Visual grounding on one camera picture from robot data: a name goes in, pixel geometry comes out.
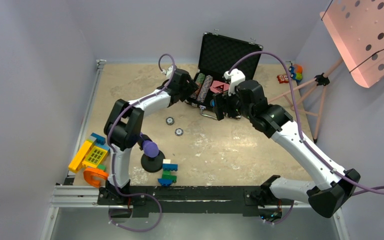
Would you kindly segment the triangular all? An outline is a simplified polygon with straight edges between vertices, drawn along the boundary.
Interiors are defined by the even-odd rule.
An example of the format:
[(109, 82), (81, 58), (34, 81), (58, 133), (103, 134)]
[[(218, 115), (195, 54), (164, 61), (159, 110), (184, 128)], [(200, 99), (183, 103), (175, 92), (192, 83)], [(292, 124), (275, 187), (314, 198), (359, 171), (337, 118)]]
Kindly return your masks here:
[(223, 93), (225, 91), (225, 84), (220, 84), (214, 87), (217, 93)]

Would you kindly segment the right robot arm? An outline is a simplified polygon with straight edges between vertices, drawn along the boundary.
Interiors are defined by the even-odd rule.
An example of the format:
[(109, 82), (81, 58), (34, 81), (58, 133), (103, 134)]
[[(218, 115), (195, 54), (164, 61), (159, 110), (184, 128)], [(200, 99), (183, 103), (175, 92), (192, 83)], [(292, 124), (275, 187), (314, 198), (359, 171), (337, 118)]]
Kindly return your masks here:
[(320, 216), (331, 218), (352, 196), (356, 187), (337, 176), (359, 182), (361, 176), (355, 169), (346, 170), (329, 159), (299, 130), (298, 123), (287, 110), (270, 104), (263, 87), (255, 80), (245, 80), (234, 87), (234, 93), (213, 95), (214, 112), (220, 121), (225, 116), (242, 116), (252, 127), (284, 148), (310, 175), (310, 181), (291, 180), (273, 175), (261, 186), (260, 191), (250, 193), (260, 206), (280, 199), (309, 204)]

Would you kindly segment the ten value poker chip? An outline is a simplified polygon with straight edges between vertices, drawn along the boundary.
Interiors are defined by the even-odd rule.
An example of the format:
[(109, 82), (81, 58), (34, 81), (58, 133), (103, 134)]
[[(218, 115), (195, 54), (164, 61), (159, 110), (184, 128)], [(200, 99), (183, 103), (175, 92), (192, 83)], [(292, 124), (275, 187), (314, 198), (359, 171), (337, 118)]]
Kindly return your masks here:
[(176, 136), (182, 136), (184, 134), (184, 130), (182, 128), (176, 128), (174, 134)]

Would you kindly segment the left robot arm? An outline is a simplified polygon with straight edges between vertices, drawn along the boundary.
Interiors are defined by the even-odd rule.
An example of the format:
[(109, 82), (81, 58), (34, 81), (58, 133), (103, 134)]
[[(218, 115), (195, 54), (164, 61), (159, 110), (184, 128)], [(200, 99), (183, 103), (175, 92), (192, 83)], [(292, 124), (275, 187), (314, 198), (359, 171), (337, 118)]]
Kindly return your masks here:
[(158, 145), (142, 133), (142, 124), (145, 117), (185, 101), (198, 86), (186, 70), (175, 66), (163, 74), (166, 81), (153, 92), (136, 100), (119, 99), (113, 105), (103, 129), (110, 148), (110, 173), (105, 186), (99, 188), (98, 205), (126, 205), (132, 198), (144, 201), (147, 197), (145, 193), (130, 192), (129, 165), (135, 145), (143, 151), (141, 165), (145, 171), (178, 169), (165, 158)]

